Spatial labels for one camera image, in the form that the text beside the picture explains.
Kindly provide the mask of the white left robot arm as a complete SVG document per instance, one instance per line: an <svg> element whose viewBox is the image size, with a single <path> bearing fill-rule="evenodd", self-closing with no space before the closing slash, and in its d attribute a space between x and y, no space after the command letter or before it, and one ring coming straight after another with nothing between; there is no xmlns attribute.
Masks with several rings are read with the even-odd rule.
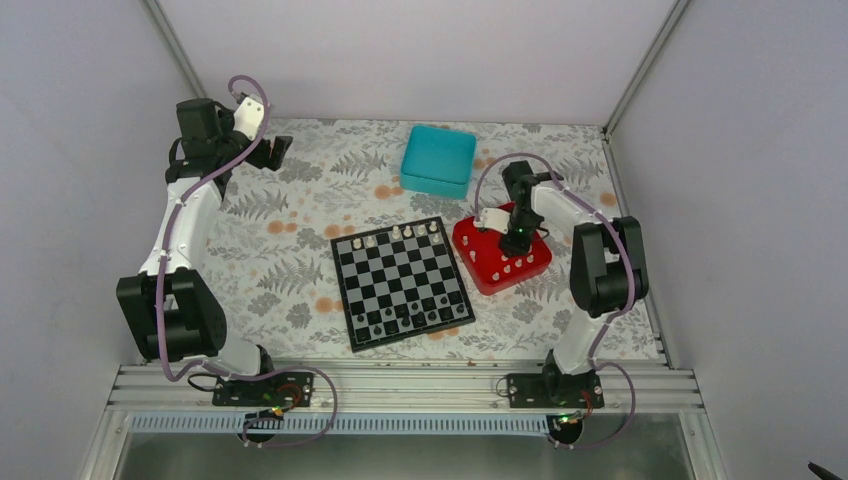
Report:
<svg viewBox="0 0 848 480"><path fill-rule="evenodd" d="M232 176L225 165L244 154L255 168L276 171L292 139L260 139L266 106L256 96L241 95L234 109L191 99L177 104L176 115L180 135L169 151L165 215L148 258L138 274L119 280L116 296L144 359L190 359L241 375L239 392L263 405L279 382L267 351L229 335L223 308L198 268Z"/></svg>

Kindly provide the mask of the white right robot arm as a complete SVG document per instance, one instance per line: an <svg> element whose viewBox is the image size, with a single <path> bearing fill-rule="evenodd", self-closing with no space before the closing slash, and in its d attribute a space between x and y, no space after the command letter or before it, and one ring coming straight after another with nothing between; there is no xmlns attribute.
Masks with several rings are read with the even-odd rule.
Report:
<svg viewBox="0 0 848 480"><path fill-rule="evenodd" d="M565 407L580 393L576 375L598 368L596 350L612 321L648 291L641 227L633 217L608 219L551 170L535 173L527 161L511 162L502 178L513 202L499 242L506 256L529 259L543 223L572 230L569 289L581 312L551 350L554 372L541 382L544 399Z"/></svg>

